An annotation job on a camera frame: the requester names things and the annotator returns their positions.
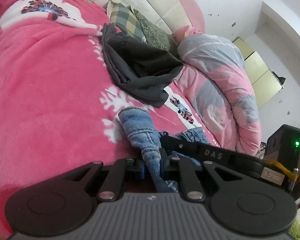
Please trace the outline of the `plaid pillow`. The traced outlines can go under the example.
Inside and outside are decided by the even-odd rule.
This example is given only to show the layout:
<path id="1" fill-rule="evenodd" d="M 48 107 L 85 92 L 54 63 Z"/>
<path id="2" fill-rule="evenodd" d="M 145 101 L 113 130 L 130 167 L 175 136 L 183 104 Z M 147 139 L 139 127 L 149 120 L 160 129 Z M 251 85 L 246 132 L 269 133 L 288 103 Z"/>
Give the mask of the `plaid pillow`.
<path id="1" fill-rule="evenodd" d="M 106 9 L 107 16 L 113 25 L 118 27 L 126 35 L 146 43 L 142 27 L 131 9 L 122 3 L 118 3 L 113 0 L 109 0 L 104 8 Z"/>

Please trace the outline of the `green floral pillow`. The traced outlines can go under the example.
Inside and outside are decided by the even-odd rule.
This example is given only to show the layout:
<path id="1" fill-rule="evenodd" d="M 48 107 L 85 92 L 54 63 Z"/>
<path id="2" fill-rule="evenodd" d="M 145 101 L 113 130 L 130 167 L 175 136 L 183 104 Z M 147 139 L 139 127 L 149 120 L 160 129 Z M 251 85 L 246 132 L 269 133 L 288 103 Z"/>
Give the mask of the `green floral pillow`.
<path id="1" fill-rule="evenodd" d="M 138 10 L 132 8 L 130 8 L 130 10 L 138 20 L 142 32 L 145 36 L 146 42 L 149 45 L 155 48 L 166 50 L 173 56 L 179 57 L 177 52 L 178 42 L 175 40 L 175 37 L 173 35 L 169 35 L 164 30 L 154 25 Z"/>

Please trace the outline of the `pale yellow wardrobe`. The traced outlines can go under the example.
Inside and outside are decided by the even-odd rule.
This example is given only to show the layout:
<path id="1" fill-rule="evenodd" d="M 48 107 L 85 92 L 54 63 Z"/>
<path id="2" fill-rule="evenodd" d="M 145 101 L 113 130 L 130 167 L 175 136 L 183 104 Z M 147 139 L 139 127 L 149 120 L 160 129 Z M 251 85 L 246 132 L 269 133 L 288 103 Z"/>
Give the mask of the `pale yellow wardrobe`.
<path id="1" fill-rule="evenodd" d="M 271 98 L 273 98 L 282 88 L 278 77 L 271 71 L 263 61 L 259 53 L 240 37 L 234 40 L 243 58 L 245 72 L 249 77 L 254 89 L 258 109 L 261 109 Z"/>

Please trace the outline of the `pink floral bed blanket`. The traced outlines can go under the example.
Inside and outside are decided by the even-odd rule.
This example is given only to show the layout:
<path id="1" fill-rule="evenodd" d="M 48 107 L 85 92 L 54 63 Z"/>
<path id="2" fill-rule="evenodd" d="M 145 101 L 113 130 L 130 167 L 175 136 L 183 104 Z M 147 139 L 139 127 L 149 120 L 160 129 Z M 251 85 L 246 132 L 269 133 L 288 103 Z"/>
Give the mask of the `pink floral bed blanket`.
<path id="1" fill-rule="evenodd" d="M 96 36 L 100 0 L 0 0 L 0 237 L 22 187 L 133 153 L 118 112 L 141 103 L 117 88 Z"/>

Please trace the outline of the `blue denim jeans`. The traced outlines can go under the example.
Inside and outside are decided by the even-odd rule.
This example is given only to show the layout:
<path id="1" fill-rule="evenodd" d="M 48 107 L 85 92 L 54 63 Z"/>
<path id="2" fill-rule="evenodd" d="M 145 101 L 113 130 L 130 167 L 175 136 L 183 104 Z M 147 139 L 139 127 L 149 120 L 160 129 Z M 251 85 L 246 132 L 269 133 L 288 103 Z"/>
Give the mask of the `blue denim jeans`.
<path id="1" fill-rule="evenodd" d="M 178 184 L 176 181 L 164 181 L 161 178 L 163 162 L 160 154 L 160 138 L 164 135 L 169 135 L 169 133 L 166 131 L 158 132 L 154 126 L 150 114 L 146 110 L 139 107 L 129 106 L 123 108 L 118 113 L 118 117 L 121 121 L 125 135 L 127 136 L 127 139 L 131 145 L 141 150 L 143 161 L 151 174 L 157 191 L 160 193 L 178 192 Z M 172 135 L 172 137 L 188 142 L 199 142 L 202 144 L 211 145 L 203 129 L 200 127 L 188 129 L 185 132 Z M 169 158 L 185 158 L 189 159 L 193 165 L 201 166 L 199 161 L 196 159 L 190 158 L 175 151 L 168 152 L 170 152 L 170 155 L 168 156 Z"/>

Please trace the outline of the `pink grey folded duvet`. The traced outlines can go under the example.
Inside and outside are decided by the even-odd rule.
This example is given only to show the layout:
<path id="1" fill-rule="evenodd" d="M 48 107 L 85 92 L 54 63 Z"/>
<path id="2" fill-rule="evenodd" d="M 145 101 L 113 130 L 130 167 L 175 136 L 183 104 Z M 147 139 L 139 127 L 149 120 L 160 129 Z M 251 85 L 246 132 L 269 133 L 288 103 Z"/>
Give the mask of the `pink grey folded duvet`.
<path id="1" fill-rule="evenodd" d="M 217 144 L 255 156 L 261 143 L 256 97 L 239 49 L 191 26 L 174 32 L 184 67 L 174 83 Z"/>

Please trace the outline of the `black crumpled garment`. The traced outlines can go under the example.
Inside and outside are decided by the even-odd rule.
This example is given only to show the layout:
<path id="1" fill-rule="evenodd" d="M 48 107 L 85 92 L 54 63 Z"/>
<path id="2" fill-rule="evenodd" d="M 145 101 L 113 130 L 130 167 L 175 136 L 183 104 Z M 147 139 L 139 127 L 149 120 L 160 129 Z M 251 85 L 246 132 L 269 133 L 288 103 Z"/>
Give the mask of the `black crumpled garment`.
<path id="1" fill-rule="evenodd" d="M 120 32 L 113 24 L 104 24 L 102 53 L 115 85 L 142 103 L 160 108 L 168 99 L 164 88 L 183 68 L 170 52 Z"/>

